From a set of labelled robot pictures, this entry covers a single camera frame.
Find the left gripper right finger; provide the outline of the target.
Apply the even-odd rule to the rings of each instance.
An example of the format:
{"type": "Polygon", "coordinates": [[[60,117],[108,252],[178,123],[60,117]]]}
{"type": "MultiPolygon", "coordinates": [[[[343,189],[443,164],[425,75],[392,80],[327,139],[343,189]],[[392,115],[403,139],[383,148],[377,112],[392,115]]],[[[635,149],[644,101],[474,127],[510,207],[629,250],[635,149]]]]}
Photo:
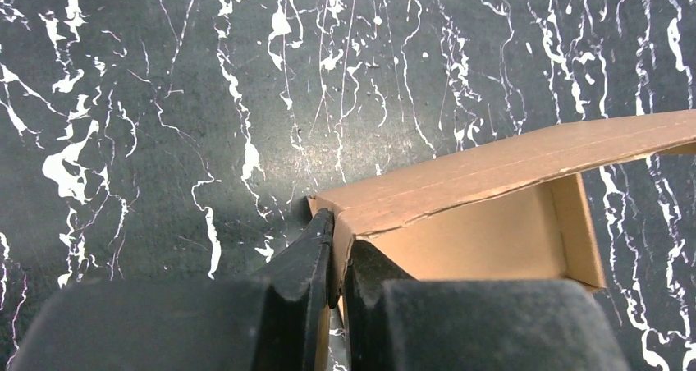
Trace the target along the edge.
{"type": "Polygon", "coordinates": [[[629,368],[605,314],[572,281],[419,281],[359,241],[343,301],[353,370],[629,368]]]}

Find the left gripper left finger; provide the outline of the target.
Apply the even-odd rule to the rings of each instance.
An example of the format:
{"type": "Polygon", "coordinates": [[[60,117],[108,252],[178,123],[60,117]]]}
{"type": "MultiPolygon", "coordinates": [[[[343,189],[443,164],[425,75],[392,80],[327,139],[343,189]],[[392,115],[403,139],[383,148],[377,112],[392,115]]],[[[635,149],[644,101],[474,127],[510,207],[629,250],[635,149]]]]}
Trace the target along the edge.
{"type": "Polygon", "coordinates": [[[94,282],[40,311],[12,370],[323,370],[334,217],[319,210],[256,272],[94,282]]]}

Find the brown cardboard box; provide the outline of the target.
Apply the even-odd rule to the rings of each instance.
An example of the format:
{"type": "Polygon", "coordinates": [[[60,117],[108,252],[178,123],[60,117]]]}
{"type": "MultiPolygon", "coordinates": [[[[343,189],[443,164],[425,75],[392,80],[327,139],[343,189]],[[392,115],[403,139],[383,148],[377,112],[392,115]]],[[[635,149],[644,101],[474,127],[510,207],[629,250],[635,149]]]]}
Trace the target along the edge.
{"type": "MultiPolygon", "coordinates": [[[[695,151],[695,114],[550,126],[309,198],[333,213],[332,305],[343,314],[352,247],[374,245],[419,281],[567,280],[592,297],[605,275],[582,173],[695,151]]],[[[349,342],[346,344],[350,364],[349,342]]]]}

